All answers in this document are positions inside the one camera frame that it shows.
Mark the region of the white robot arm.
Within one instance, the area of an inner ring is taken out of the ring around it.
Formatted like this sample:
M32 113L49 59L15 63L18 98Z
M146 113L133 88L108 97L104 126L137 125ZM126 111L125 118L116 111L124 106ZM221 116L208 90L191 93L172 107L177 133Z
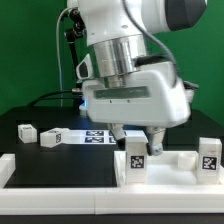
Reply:
M77 75L89 118L105 123L120 148L133 147L125 125L144 126L141 150L159 155L168 128L185 123L198 88L178 77L172 52L155 35L194 26L207 0L67 0L71 18L87 33L99 76L86 57Z

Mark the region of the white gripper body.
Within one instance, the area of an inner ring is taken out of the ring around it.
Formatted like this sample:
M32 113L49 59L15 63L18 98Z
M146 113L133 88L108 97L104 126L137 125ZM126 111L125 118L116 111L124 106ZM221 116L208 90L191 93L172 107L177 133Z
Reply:
M93 78L90 55L76 68L83 81L87 114L93 122L171 128L185 123L190 107L180 78L171 62L143 65L124 76L125 86L106 88Z

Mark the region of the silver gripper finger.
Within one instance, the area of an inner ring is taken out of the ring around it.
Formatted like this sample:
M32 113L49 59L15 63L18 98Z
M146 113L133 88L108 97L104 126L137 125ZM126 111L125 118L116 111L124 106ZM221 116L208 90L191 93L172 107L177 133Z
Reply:
M149 156L158 156L163 152L163 139L166 129L161 127L148 127L147 152Z
M126 133L123 129L122 124L112 123L109 125L109 130L111 131L113 137L116 139L117 142L121 142L125 140Z

